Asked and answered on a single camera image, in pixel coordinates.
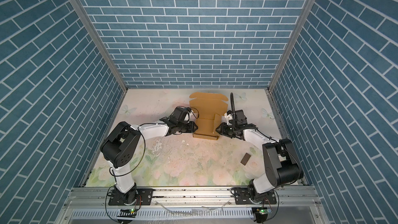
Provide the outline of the brown cardboard box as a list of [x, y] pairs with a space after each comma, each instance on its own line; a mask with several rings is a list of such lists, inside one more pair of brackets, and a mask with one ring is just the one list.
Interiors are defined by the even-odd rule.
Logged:
[[220, 136], [216, 129], [221, 125], [222, 116], [228, 110], [228, 98], [223, 94], [194, 92], [190, 95], [190, 107], [199, 116], [195, 121], [198, 129], [193, 133], [194, 138], [217, 140]]

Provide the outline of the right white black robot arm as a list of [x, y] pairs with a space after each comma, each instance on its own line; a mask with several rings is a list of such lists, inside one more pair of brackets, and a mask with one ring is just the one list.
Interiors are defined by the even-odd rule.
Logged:
[[265, 172], [248, 185], [250, 198], [259, 201], [268, 192], [301, 180], [304, 171], [290, 139], [276, 140], [249, 124], [242, 110], [227, 111], [226, 122], [216, 131], [232, 139], [249, 142], [263, 151]]

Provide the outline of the small brown cardboard piece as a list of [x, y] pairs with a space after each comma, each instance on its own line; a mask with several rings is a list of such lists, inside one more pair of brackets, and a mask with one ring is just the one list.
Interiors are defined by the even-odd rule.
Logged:
[[249, 159], [251, 158], [251, 154], [245, 153], [243, 158], [241, 159], [240, 163], [244, 166], [248, 163]]

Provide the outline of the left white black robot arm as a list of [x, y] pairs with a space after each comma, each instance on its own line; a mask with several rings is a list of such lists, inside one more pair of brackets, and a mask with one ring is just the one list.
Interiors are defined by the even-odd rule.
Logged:
[[148, 139], [183, 133], [194, 133], [198, 126], [191, 117], [198, 119], [199, 111], [190, 107], [177, 106], [167, 117], [139, 125], [119, 122], [100, 146], [105, 160], [110, 164], [109, 172], [115, 179], [114, 193], [124, 197], [131, 204], [137, 196], [136, 182], [131, 173], [138, 168], [130, 167], [130, 161], [140, 141], [146, 145]]

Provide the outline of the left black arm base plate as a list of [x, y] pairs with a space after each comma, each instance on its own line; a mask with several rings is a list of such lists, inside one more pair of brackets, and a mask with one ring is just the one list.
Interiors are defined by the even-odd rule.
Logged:
[[132, 188], [127, 193], [120, 192], [114, 187], [108, 194], [108, 205], [110, 206], [129, 206], [129, 205], [150, 205], [153, 196], [153, 189]]

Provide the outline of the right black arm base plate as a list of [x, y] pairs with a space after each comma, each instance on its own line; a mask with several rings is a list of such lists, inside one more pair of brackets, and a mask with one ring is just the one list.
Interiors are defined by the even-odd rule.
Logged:
[[271, 190], [259, 194], [251, 186], [248, 187], [232, 187], [230, 189], [235, 204], [249, 205], [249, 204], [276, 204], [277, 199], [275, 193]]

